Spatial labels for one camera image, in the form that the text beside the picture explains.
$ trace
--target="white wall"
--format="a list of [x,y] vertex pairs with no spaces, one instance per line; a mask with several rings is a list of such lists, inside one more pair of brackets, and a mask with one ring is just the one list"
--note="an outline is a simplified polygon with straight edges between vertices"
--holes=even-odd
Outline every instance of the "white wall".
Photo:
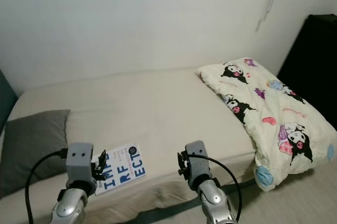
[[0,0],[0,65],[14,89],[253,57],[277,73],[308,14],[337,0]]

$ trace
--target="pillow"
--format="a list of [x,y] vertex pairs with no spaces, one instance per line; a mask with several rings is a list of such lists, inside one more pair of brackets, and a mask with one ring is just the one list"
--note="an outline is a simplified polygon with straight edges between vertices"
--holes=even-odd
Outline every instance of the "pillow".
[[[42,157],[67,148],[66,121],[70,110],[52,110],[6,123],[0,163],[1,197],[25,187],[35,163]],[[65,160],[51,157],[36,169],[32,183],[64,173]]]
[[337,132],[305,99],[250,58],[197,70],[256,143],[254,174],[269,191],[288,174],[332,160]]

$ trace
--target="book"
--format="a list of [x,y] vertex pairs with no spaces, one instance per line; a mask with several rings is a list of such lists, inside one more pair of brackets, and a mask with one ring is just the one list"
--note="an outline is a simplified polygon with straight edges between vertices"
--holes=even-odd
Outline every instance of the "book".
[[[98,165],[99,155],[92,162]],[[113,190],[146,175],[143,158],[138,145],[128,144],[106,152],[106,165],[103,169],[105,181],[97,181],[96,195]]]

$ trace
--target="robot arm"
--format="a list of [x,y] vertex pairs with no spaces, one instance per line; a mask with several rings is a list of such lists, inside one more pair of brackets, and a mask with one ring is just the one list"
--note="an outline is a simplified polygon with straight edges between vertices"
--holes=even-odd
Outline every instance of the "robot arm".
[[198,193],[202,210],[207,217],[207,224],[237,224],[230,211],[226,194],[219,188],[217,180],[212,179],[208,160],[189,157],[195,154],[207,156],[202,141],[187,144],[185,151],[178,153],[180,167],[178,172],[188,180],[189,187]]
[[84,220],[84,207],[88,197],[97,188],[97,180],[105,180],[102,171],[106,164],[106,153],[98,158],[98,166],[91,162],[94,146],[76,143],[68,148],[66,188],[58,195],[58,203],[52,212],[51,224],[79,224]]

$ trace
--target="mattress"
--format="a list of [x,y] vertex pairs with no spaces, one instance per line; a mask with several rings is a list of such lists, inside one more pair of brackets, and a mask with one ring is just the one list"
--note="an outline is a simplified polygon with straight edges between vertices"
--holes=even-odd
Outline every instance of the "mattress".
[[[176,157],[195,140],[203,140],[208,155],[228,165],[239,181],[253,178],[253,142],[194,69],[114,75],[30,90],[19,98],[9,120],[52,109],[71,109],[69,144],[91,142],[94,154],[128,143],[140,147],[147,175],[90,196],[85,211],[91,223],[121,223],[141,211],[195,198],[177,173]],[[219,167],[211,169],[221,184],[232,183]],[[36,223],[48,222],[66,180],[63,174],[31,185]],[[0,200],[0,223],[26,222],[24,190]]]

